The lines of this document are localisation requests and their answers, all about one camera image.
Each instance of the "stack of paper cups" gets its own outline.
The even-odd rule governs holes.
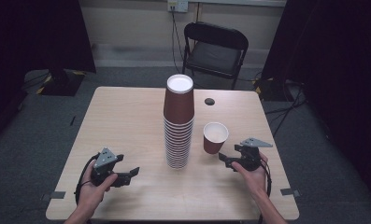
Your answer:
[[[164,97],[165,156],[172,168],[183,168],[188,162],[193,118],[193,81],[185,75],[173,75],[167,80]]]

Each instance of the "paper cup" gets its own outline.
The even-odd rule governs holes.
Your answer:
[[[223,143],[228,139],[229,131],[225,125],[218,122],[208,123],[204,130],[203,147],[206,153],[216,154],[220,151]]]
[[[193,119],[193,81],[177,74],[167,80],[164,96],[164,117],[174,124],[185,124]]]

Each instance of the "chair seat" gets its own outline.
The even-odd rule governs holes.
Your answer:
[[[197,42],[187,60],[187,67],[216,70],[224,77],[235,76],[241,50]]]

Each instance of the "black cable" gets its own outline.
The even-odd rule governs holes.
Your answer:
[[[270,120],[270,122],[269,122],[269,126],[272,125],[273,121],[275,121],[276,119],[280,118],[280,117],[283,116],[285,113],[287,113],[288,110],[290,110],[290,108],[284,109],[284,113],[281,113],[281,114],[279,114],[277,117],[275,117],[275,118],[273,118],[272,120]]]
[[[195,85],[195,86],[198,86],[198,87],[200,87],[200,88],[202,88],[202,89],[207,89],[206,87],[204,87],[204,86],[202,86],[202,85],[200,85],[200,84],[197,84],[196,82],[193,82],[193,84]]]
[[[299,96],[301,94],[301,90],[302,90],[302,87],[303,86],[299,86],[299,90],[298,90],[298,93],[294,99],[294,104],[292,104],[290,107],[288,108],[281,108],[281,109],[276,109],[276,110],[272,110],[272,111],[268,111],[268,112],[265,112],[266,115],[268,114],[274,114],[274,113],[278,113],[278,112],[284,112],[284,111],[287,111],[288,109],[293,109],[293,108],[296,108],[296,107],[299,107],[301,105],[303,105],[304,103],[307,102],[307,100],[305,99],[304,101],[302,101],[301,103],[298,103],[299,102]]]
[[[264,169],[264,172],[266,173],[266,179],[267,179],[267,189],[266,189],[266,194],[267,194],[267,197],[270,197],[270,192],[272,191],[272,178],[270,176],[270,168],[269,168],[269,165],[267,164],[266,161],[264,161],[264,164],[266,164],[266,166],[262,166],[262,168]],[[262,216],[262,214],[260,214],[260,217],[258,219],[258,223],[259,224],[262,224],[264,218]]]
[[[262,74],[262,71],[259,72],[259,73],[257,73],[257,74],[255,75],[255,79],[258,79],[258,75],[261,75],[261,74]]]
[[[252,82],[252,81],[256,81],[257,79],[244,79],[244,78],[237,78],[237,80]]]
[[[174,66],[176,66],[177,72],[180,74],[180,71],[178,70],[177,64],[176,64],[176,57],[174,55],[174,11],[172,10],[171,13],[173,14],[173,28],[171,31],[171,51],[173,53]]]
[[[199,21],[199,8],[200,8],[200,3],[197,3],[196,22]]]
[[[86,163],[85,167],[83,168],[83,171],[82,171],[82,174],[80,175],[80,178],[79,178],[79,181],[78,181],[78,184],[77,184],[77,188],[75,189],[75,202],[78,204],[79,202],[79,195],[80,195],[80,189],[82,188],[83,184],[85,183],[81,183],[82,182],[82,179],[83,179],[83,176],[85,175],[85,172],[87,170],[87,167],[89,166],[90,162],[92,162],[92,160],[97,160],[98,156],[100,155],[100,153],[97,153],[96,155],[92,156],[89,161]]]
[[[173,29],[172,29],[172,32],[171,32],[171,50],[172,50],[172,53],[173,53],[173,62],[174,62],[174,65],[176,66],[177,72],[180,74],[181,72],[179,71],[179,69],[177,67],[176,57],[175,57],[175,54],[174,54],[174,30],[176,30],[177,40],[178,40],[178,47],[179,47],[179,54],[181,55],[182,61],[183,61],[183,56],[182,56],[182,51],[181,51],[181,45],[179,43],[179,36],[178,36],[177,24],[176,24],[176,19],[174,17],[174,10],[171,10],[171,15],[172,15],[172,18],[173,18]]]
[[[85,184],[87,184],[87,183],[90,183],[90,182],[92,182],[92,180],[88,180],[88,181],[82,183],[80,186],[83,187],[83,185],[85,185]]]
[[[281,127],[281,124],[284,122],[284,120],[287,118],[288,114],[292,109],[294,109],[295,104],[299,101],[299,96],[301,95],[302,87],[299,87],[298,94],[296,95],[296,98],[293,100],[293,104],[285,111],[284,118],[281,120],[281,122],[278,124],[278,127],[276,128],[275,132],[273,133],[273,137],[276,136],[276,133],[278,133],[278,129]]]
[[[48,72],[48,73],[45,73],[45,74],[43,74],[43,75],[40,75],[40,76],[37,76],[37,77],[33,77],[33,78],[31,78],[30,80],[26,80],[26,81],[22,84],[23,86],[24,86],[25,84],[27,84],[27,83],[29,83],[29,82],[35,80],[35,79],[38,79],[38,78],[44,77],[42,80],[38,81],[37,83],[32,84],[32,85],[27,86],[27,87],[22,87],[21,89],[22,89],[23,91],[25,91],[25,90],[27,90],[27,89],[29,89],[29,88],[31,88],[31,87],[34,87],[34,86],[36,86],[36,85],[38,85],[38,84],[40,84],[40,83],[43,83],[43,82],[46,80],[46,78],[48,78],[49,74],[50,74],[50,73]]]
[[[173,23],[174,23],[174,27],[176,28],[176,35],[177,35],[177,41],[178,41],[179,54],[181,55],[181,59],[182,59],[182,61],[184,61],[184,57],[182,56],[181,44],[179,43],[179,36],[178,36],[178,30],[177,30],[177,23],[176,23],[176,19],[174,18],[174,11],[173,11],[172,15],[173,15]]]

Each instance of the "chair backrest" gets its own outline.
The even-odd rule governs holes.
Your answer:
[[[249,40],[236,29],[226,28],[202,21],[191,22],[186,25],[184,34],[187,42],[188,38],[190,38],[212,45],[219,45],[229,49],[242,49],[245,51],[247,51],[247,48],[249,47]]]

